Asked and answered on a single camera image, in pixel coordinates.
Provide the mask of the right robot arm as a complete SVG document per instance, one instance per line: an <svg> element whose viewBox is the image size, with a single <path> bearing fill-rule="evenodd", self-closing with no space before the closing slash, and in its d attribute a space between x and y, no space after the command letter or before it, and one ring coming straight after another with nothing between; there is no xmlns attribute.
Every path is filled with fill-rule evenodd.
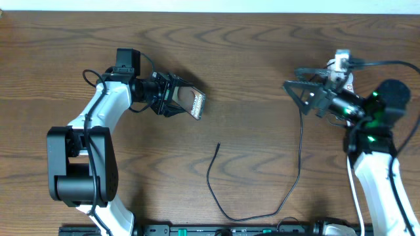
<svg viewBox="0 0 420 236"><path fill-rule="evenodd" d="M418 235L419 222L403 187L392 129L406 114L410 90L387 79L368 97L348 89L347 76L299 68L283 88L303 114L317 109L349 123L343 149L364 190L375 235Z"/></svg>

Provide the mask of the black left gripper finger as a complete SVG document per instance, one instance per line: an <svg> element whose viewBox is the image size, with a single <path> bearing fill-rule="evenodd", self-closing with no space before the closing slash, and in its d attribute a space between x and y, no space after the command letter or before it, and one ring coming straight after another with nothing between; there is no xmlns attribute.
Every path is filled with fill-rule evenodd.
<svg viewBox="0 0 420 236"><path fill-rule="evenodd" d="M185 110L178 105L174 105L174 104L164 104L163 105L163 116L165 116L165 117L172 117L174 115L184 113L184 112L185 112Z"/></svg>
<svg viewBox="0 0 420 236"><path fill-rule="evenodd" d="M171 89L175 87L193 87L194 86L192 83L185 81L184 79L182 79L178 75L175 75L174 73L170 73L169 77L170 77L169 87Z"/></svg>

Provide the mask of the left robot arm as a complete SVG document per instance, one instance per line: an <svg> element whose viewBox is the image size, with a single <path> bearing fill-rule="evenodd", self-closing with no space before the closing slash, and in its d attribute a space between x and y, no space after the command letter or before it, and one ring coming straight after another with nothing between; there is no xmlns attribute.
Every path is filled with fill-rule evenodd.
<svg viewBox="0 0 420 236"><path fill-rule="evenodd" d="M191 113L200 119L205 96L173 73L141 79L142 52L118 48L116 62L93 84L95 94L70 123L47 133L49 193L86 214L100 235L136 235L135 215L117 195L119 175L112 132L134 103L158 115Z"/></svg>

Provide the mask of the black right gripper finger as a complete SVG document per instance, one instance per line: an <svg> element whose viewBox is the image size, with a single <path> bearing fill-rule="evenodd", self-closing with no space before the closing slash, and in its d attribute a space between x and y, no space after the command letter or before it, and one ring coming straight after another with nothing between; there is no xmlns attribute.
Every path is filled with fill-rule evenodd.
<svg viewBox="0 0 420 236"><path fill-rule="evenodd" d="M294 70L294 73L299 79L305 79L305 76L308 74L319 75L322 78L328 78L330 76L329 69L319 68L297 68Z"/></svg>
<svg viewBox="0 0 420 236"><path fill-rule="evenodd" d="M319 104L324 95L324 88L321 83L286 81L283 84L283 89L305 115Z"/></svg>

